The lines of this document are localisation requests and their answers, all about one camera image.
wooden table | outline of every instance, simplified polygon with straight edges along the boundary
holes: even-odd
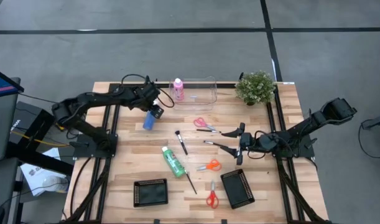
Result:
[[[107,92],[109,82],[96,82],[95,92]],[[295,85],[278,83],[280,100],[287,128],[303,120]],[[162,101],[168,103],[167,97],[160,95]],[[277,129],[279,120],[273,103],[273,111]],[[275,159],[268,154],[265,158],[251,160],[244,153],[241,166],[236,166],[236,159],[219,149],[203,143],[211,140],[227,146],[237,147],[238,139],[226,138],[219,134],[195,131],[193,120],[199,116],[217,130],[229,132],[235,130],[240,122],[246,124],[246,132],[257,130],[270,132],[267,109],[265,105],[246,106],[235,97],[234,89],[219,88],[218,100],[210,111],[177,111],[164,108],[165,113],[158,120],[152,131],[142,128],[145,113],[138,109],[130,111],[121,107],[119,112],[117,134],[119,144],[115,158],[112,160],[105,199],[103,223],[152,223],[160,219],[161,223],[286,223],[282,192]],[[111,126],[113,108],[109,116]],[[92,108],[88,111],[86,120],[94,126],[101,126],[104,108]],[[175,135],[180,130],[188,150],[186,156]],[[162,157],[162,146],[168,146],[174,151],[180,162],[190,172],[198,194],[195,195],[187,178],[175,178]],[[211,170],[199,172],[198,166],[218,159],[223,168],[218,172]],[[75,163],[72,180],[75,180],[80,167],[86,159]],[[322,218],[327,219],[317,172],[313,165],[305,159],[294,159],[299,189],[310,206]],[[75,192],[74,209],[79,206],[89,191],[94,159],[84,168]],[[243,169],[250,184],[256,202],[236,210],[230,208],[226,192],[221,183],[220,175],[235,169]],[[133,182],[166,178],[168,180],[169,204],[153,207],[133,207]],[[217,209],[211,209],[205,203],[210,194],[210,182],[216,182],[216,195],[220,200]],[[69,214],[69,204],[72,187],[68,191],[64,211]],[[291,196],[291,206],[294,219],[297,218],[294,199]],[[93,203],[91,219],[95,218],[98,195]]]

paper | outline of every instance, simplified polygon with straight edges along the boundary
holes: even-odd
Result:
[[[58,153],[58,148],[52,148],[51,150],[44,152],[43,155],[54,157],[54,159],[61,160],[60,154]],[[39,196],[41,193],[45,192],[44,188],[36,189],[37,187],[42,187],[43,180],[51,175],[57,177],[65,177],[64,174],[59,174],[57,172],[49,171],[42,169],[37,166],[33,166],[30,164],[23,164],[20,166],[22,173],[24,173],[24,177],[28,182],[29,188],[32,191],[33,196]]]

pink bottle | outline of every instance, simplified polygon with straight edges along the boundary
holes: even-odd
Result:
[[[179,78],[176,78],[175,82],[173,83],[173,86],[175,90],[176,100],[183,100],[184,99],[183,82]]]

orange scissors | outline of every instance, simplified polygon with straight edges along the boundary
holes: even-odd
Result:
[[[209,164],[207,164],[205,166],[198,167],[197,170],[206,170],[206,169],[210,169],[213,171],[219,171],[221,169],[221,164],[216,159],[213,159],[212,161],[210,161]]]
[[[211,208],[215,209],[217,208],[217,206],[219,206],[219,199],[215,194],[215,181],[212,180],[210,188],[211,191],[209,197],[206,199],[206,204],[209,205]]]

gray carpet floor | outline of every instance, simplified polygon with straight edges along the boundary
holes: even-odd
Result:
[[[0,30],[264,27],[259,0],[0,0]],[[273,28],[380,27],[380,0],[267,0]],[[344,97],[358,113],[313,133],[330,219],[380,223],[380,159],[358,145],[360,122],[380,115],[380,32],[274,33],[283,81],[295,82],[302,109]],[[29,95],[58,101],[127,73],[220,81],[243,71],[273,74],[266,33],[0,34],[0,71],[21,77]],[[47,110],[50,104],[19,97]],[[54,138],[67,141],[58,131]],[[380,156],[380,127],[363,131]],[[64,194],[25,203],[23,222],[57,222]]]

